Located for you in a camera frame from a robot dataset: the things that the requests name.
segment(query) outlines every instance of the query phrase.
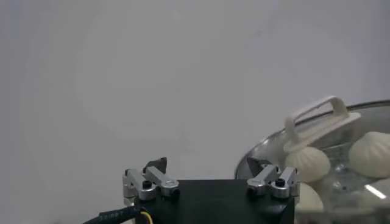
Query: metal jaw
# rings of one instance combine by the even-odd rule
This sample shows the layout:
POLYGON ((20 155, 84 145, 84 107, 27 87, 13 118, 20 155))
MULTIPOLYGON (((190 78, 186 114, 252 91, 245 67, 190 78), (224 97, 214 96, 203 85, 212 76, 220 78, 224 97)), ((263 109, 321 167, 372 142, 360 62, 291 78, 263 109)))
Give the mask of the metal jaw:
POLYGON ((298 171, 293 167, 286 167, 280 177, 271 183, 271 194, 276 198, 288 198, 299 196, 298 171))
POLYGON ((135 170, 129 169, 122 177, 123 196, 133 198, 136 195, 141 200, 152 200, 157 195, 156 185, 145 179, 142 174, 135 170))
POLYGON ((180 194, 179 182, 170 179, 156 167, 150 166, 145 171, 146 179, 155 183, 161 189, 161 194, 165 197, 177 197, 180 194))
POLYGON ((264 195, 269 183, 277 178, 278 167, 275 165, 267 165, 256 177, 247 180, 248 194, 250 196, 264 195))
POLYGON ((250 197, 262 196, 271 188, 271 195, 275 198, 294 197, 299 202, 298 171, 293 167, 286 167, 280 174, 278 167, 267 165, 255 178, 247 180, 247 193, 250 197))

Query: white wall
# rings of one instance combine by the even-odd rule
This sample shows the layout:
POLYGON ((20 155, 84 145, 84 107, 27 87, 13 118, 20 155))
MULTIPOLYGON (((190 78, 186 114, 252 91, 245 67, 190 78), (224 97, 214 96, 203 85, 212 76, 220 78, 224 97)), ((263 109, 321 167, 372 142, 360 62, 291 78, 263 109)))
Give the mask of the white wall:
POLYGON ((2 223, 122 206, 121 174, 231 178, 283 118, 390 97, 381 0, 0 2, 2 223))

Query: yellow wire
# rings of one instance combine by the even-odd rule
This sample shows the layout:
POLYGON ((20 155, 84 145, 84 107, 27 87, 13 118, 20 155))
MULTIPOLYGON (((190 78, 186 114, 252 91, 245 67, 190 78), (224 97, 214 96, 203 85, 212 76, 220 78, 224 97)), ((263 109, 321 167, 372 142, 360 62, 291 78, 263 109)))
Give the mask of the yellow wire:
POLYGON ((153 224, 152 216, 149 213, 142 211, 141 214, 148 219, 149 224, 153 224))

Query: white plastic handle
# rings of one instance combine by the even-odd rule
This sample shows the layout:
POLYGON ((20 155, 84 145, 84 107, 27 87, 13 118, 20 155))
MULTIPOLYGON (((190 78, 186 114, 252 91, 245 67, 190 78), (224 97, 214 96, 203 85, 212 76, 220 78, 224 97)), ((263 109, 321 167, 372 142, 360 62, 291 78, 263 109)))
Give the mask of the white plastic handle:
POLYGON ((284 149, 286 152, 294 152, 302 149, 331 131, 357 120, 359 117, 359 113, 348 113, 346 105, 340 98, 336 96, 325 97, 303 107, 286 118, 285 129, 290 141, 285 144, 284 149), (330 103, 333 107, 333 114, 330 118, 298 133, 295 126, 296 120, 327 103, 330 103))

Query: white steamed bun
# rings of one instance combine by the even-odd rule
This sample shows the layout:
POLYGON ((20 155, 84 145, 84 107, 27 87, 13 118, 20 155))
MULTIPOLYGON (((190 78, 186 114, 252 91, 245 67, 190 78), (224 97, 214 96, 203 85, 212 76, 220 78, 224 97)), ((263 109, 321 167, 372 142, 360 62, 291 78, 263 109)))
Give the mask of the white steamed bun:
POLYGON ((390 135, 368 132, 349 150, 351 168, 367 177, 390 177, 390 135))
POLYGON ((365 185, 364 190, 356 193, 358 206, 371 208, 390 204, 390 178, 365 185))
POLYGON ((302 182, 319 180, 330 170, 328 157, 323 151, 314 147, 305 147, 290 153, 286 158, 285 166, 297 168, 299 180, 302 182))
POLYGON ((317 192, 305 183, 300 184, 299 203, 296 211, 323 211, 324 205, 317 192))

